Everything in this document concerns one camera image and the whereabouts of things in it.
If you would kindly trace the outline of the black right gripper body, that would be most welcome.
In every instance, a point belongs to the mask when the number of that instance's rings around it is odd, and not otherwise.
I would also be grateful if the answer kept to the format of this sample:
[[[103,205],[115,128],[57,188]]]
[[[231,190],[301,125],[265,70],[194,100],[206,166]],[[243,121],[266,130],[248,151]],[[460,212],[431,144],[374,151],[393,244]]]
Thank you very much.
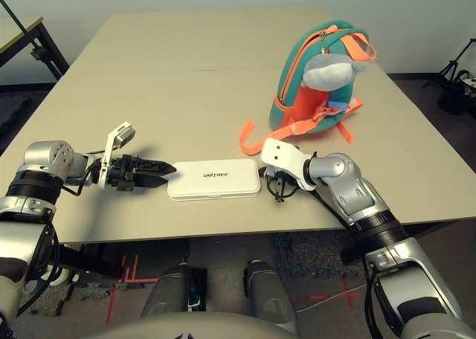
[[[259,168],[259,176],[266,182],[268,190],[285,190],[286,188],[295,189],[298,187],[297,181],[284,171],[276,171],[273,174],[266,172],[267,167]]]

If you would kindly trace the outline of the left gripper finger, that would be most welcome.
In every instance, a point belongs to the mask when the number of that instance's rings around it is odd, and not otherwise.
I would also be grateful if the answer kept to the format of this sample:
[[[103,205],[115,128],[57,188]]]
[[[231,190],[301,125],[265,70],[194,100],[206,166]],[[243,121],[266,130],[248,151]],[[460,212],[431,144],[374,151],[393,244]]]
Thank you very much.
[[[156,188],[167,183],[167,179],[158,176],[137,175],[135,176],[135,187]]]
[[[176,172],[176,168],[164,161],[137,158],[134,170],[139,175],[169,175]]]

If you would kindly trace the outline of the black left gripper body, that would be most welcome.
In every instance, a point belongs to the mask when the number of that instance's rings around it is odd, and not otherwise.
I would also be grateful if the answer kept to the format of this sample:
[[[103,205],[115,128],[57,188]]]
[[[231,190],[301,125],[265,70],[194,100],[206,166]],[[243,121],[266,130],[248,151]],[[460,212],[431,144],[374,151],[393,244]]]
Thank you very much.
[[[109,185],[117,191],[133,191],[135,188],[135,171],[138,157],[123,155],[113,158],[109,168]]]

